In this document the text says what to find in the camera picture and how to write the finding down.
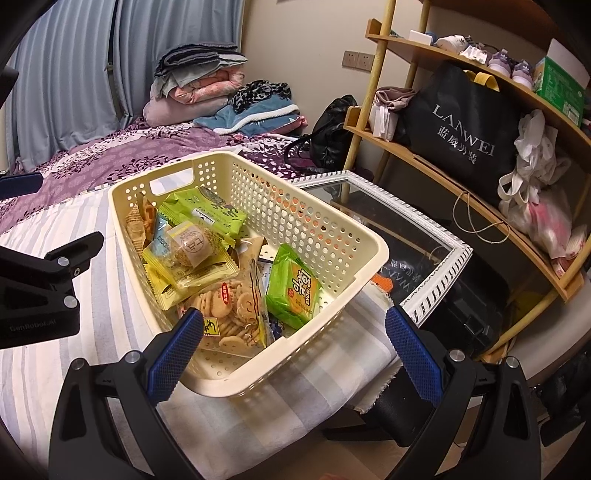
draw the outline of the electrical outlet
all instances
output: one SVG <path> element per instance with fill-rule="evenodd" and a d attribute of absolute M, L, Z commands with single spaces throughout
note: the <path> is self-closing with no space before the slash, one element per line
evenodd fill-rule
<path fill-rule="evenodd" d="M 366 72 L 371 72 L 371 68 L 374 65 L 374 57 L 375 55 L 370 55 L 369 53 L 359 53 L 357 56 L 357 63 L 355 64 L 355 68 L 358 70 L 365 70 Z"/>
<path fill-rule="evenodd" d="M 350 69 L 357 68 L 358 60 L 359 60 L 359 52 L 345 51 L 345 55 L 343 55 L 343 67 L 348 67 Z"/>

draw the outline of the folded clothes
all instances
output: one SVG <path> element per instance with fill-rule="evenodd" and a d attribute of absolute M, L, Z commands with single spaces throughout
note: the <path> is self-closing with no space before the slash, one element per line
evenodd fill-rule
<path fill-rule="evenodd" d="M 203 65 L 220 58 L 222 54 L 240 56 L 246 60 L 241 53 L 236 52 L 238 46 L 234 43 L 197 43 L 175 47 L 166 52 L 158 61 L 154 72 L 155 77 L 161 77 L 175 68 L 187 65 Z"/>
<path fill-rule="evenodd" d="M 275 118 L 268 118 L 256 122 L 250 122 L 242 127 L 239 132 L 247 137 L 269 134 L 278 129 L 284 129 L 291 126 L 300 117 L 299 112 L 289 113 Z"/>
<path fill-rule="evenodd" d="M 183 87 L 173 88 L 168 95 L 188 105 L 210 98 L 233 95 L 242 86 L 243 81 L 244 72 L 241 67 L 219 69 Z"/>
<path fill-rule="evenodd" d="M 196 118 L 193 121 L 193 126 L 207 127 L 219 135 L 229 135 L 242 131 L 251 122 L 261 122 L 270 118 L 289 115 L 299 110 L 298 106 L 290 99 L 272 95 L 267 100 L 251 105 L 241 113 L 236 113 L 232 105 L 226 105 L 216 116 Z"/>
<path fill-rule="evenodd" d="M 291 99 L 291 89 L 285 82 L 276 83 L 269 80 L 255 80 L 248 83 L 232 97 L 230 104 L 234 107 L 236 113 L 242 113 L 254 103 L 271 98 L 272 95 L 278 95 L 283 99 Z"/>
<path fill-rule="evenodd" d="M 303 115 L 299 115 L 295 120 L 293 120 L 293 122 L 289 123 L 289 124 L 285 124 L 280 126 L 279 128 L 276 128 L 274 130 L 271 130 L 269 133 L 270 134 L 277 134 L 277 135 L 287 135 L 292 133 L 295 129 L 302 127 L 305 128 L 308 126 L 308 120 L 306 120 L 306 117 Z"/>

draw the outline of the snack package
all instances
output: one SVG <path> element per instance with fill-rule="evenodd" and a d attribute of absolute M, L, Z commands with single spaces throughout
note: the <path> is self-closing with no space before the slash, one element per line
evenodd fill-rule
<path fill-rule="evenodd" d="M 206 230 L 190 222 L 185 222 L 176 227 L 176 230 L 170 229 L 165 231 L 163 235 L 156 235 L 142 252 L 142 257 L 147 264 L 154 267 L 160 276 L 179 290 L 182 288 L 202 288 L 204 286 L 200 279 L 202 269 L 211 265 L 216 265 L 216 268 L 223 267 L 228 275 L 237 273 L 238 267 L 223 249 L 219 236 Z M 208 240 L 207 249 L 212 251 L 213 255 L 200 261 L 196 268 L 191 263 L 189 255 L 193 260 L 199 256 L 204 245 L 200 244 L 201 249 L 198 250 L 197 240 L 202 241 L 205 238 Z"/>
<path fill-rule="evenodd" d="M 254 260 L 237 277 L 211 285 L 180 304 L 179 318 L 189 307 L 203 314 L 200 349 L 251 358 L 273 341 Z"/>
<path fill-rule="evenodd" d="M 139 214 L 137 204 L 131 207 L 131 210 L 125 217 L 125 228 L 131 237 L 131 242 L 134 245 L 135 251 L 139 256 L 141 256 L 146 241 L 146 232 L 144 228 L 144 221 Z"/>
<path fill-rule="evenodd" d="M 259 255 L 261 254 L 261 248 L 265 243 L 266 240 L 263 236 L 240 239 L 236 245 L 238 266 L 240 268 L 246 268 L 251 260 L 258 261 Z"/>
<path fill-rule="evenodd" d="M 299 330 L 314 316 L 320 282 L 289 244 L 282 244 L 271 268 L 267 308 L 280 321 Z"/>
<path fill-rule="evenodd" d="M 175 259 L 181 265 L 193 268 L 213 255 L 214 245 L 220 250 L 221 241 L 216 245 L 215 237 L 191 222 L 183 222 L 165 233 Z"/>
<path fill-rule="evenodd" d="M 156 207 L 150 203 L 150 201 L 144 196 L 143 193 L 138 192 L 135 194 L 138 201 L 139 215 L 144 221 L 144 231 L 146 234 L 146 240 L 151 242 L 154 239 L 154 229 L 156 223 L 156 215 L 158 211 Z"/>
<path fill-rule="evenodd" d="M 246 221 L 246 213 L 205 187 L 171 193 L 158 210 L 175 225 L 189 220 L 213 229 L 231 247 L 236 246 L 236 238 Z"/>
<path fill-rule="evenodd" d="M 238 267 L 230 259 L 227 252 L 221 252 L 204 262 L 203 266 L 190 273 L 182 281 L 184 288 L 177 288 L 164 278 L 151 264 L 145 264 L 144 269 L 148 281 L 152 285 L 156 302 L 162 310 L 168 310 L 189 298 L 196 291 L 218 282 L 224 278 L 235 276 Z"/>

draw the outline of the pink fabric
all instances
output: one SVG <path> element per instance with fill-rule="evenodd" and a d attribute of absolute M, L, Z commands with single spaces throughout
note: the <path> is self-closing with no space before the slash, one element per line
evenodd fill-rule
<path fill-rule="evenodd" d="M 305 116 L 300 115 L 292 123 L 285 124 L 285 125 L 283 125 L 283 127 L 276 128 L 272 132 L 269 132 L 269 133 L 277 134 L 277 135 L 287 135 L 288 133 L 293 132 L 296 128 L 307 127 L 307 126 L 308 126 L 308 120 L 306 120 Z"/>
<path fill-rule="evenodd" d="M 238 91 L 244 82 L 244 72 L 241 67 L 219 69 L 205 77 L 193 80 L 184 87 L 175 87 L 168 93 L 180 103 L 203 102 L 210 98 L 232 95 Z"/>

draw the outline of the curtain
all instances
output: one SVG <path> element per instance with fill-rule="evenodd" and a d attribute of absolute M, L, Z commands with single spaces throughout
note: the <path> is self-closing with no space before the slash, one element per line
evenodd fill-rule
<path fill-rule="evenodd" d="M 113 38 L 121 127 L 142 114 L 154 69 L 171 48 L 199 41 L 240 45 L 245 0 L 119 0 Z"/>
<path fill-rule="evenodd" d="M 119 129 L 106 66 L 116 0 L 60 0 L 22 39 L 7 101 L 7 153 L 26 171 Z"/>

